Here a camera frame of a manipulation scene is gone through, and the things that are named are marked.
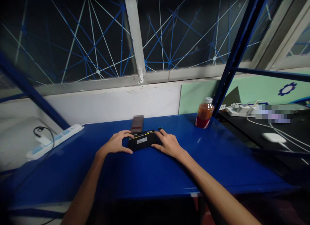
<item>white power strip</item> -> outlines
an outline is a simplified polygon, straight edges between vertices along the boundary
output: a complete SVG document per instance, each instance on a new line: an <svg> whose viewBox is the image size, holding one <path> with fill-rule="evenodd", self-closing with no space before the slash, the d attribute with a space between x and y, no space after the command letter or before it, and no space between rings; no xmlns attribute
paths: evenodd
<svg viewBox="0 0 310 225"><path fill-rule="evenodd" d="M235 107L227 107L227 113L230 116L237 116L237 117L246 117L246 113L250 110L248 117L255 118L255 108L252 108L252 105L249 108L240 108L239 105Z"/></svg>
<svg viewBox="0 0 310 225"><path fill-rule="evenodd" d="M58 135L54 136L55 146L61 144L74 134L78 133L79 131L83 130L84 127L82 127L79 124L74 124L73 126L69 127L67 130L64 130L63 132L59 133ZM50 141L47 145L40 144L39 146L35 147L34 149L31 149L29 152L27 152L26 157L27 161L31 160L37 160L41 156L43 156L45 153L50 151L53 148L53 142Z"/></svg>

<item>black device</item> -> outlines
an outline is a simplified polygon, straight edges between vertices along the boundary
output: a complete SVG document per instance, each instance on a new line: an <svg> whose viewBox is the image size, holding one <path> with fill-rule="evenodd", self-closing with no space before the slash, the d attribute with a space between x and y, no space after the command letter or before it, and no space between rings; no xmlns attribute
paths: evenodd
<svg viewBox="0 0 310 225"><path fill-rule="evenodd" d="M162 145L158 136L155 135L154 130L141 132L134 135L134 138L129 138L128 148L135 152L150 147L152 144Z"/></svg>

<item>person's forearm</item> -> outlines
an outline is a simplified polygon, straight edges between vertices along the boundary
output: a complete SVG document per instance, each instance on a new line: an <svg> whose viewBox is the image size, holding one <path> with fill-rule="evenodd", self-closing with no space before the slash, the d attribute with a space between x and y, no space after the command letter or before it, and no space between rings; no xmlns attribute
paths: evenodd
<svg viewBox="0 0 310 225"><path fill-rule="evenodd" d="M80 189L66 212L61 224L84 225L94 203L97 183L104 158L95 157Z"/></svg>
<svg viewBox="0 0 310 225"><path fill-rule="evenodd" d="M219 182L208 174L186 151L177 160L193 175L206 197L216 207L225 221L230 225L258 225L257 219L251 215Z"/></svg>

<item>label sticker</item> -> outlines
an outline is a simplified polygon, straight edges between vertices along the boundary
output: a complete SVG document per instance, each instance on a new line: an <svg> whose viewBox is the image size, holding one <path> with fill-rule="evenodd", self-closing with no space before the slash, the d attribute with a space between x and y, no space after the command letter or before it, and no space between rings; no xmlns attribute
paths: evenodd
<svg viewBox="0 0 310 225"><path fill-rule="evenodd" d="M137 144L143 143L143 142L145 142L145 141L147 141L147 140L148 140L147 137L145 137L145 138L143 138L143 139L140 139L140 140L137 140Z"/></svg>

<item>red label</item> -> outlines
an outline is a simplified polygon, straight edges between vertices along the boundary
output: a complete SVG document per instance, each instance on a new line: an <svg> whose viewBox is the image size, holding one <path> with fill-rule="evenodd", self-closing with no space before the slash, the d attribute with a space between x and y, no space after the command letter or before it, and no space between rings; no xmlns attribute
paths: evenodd
<svg viewBox="0 0 310 225"><path fill-rule="evenodd" d="M199 128L206 129L208 127L208 124L210 122L210 119L207 120L201 120L199 117L196 118L195 126Z"/></svg>

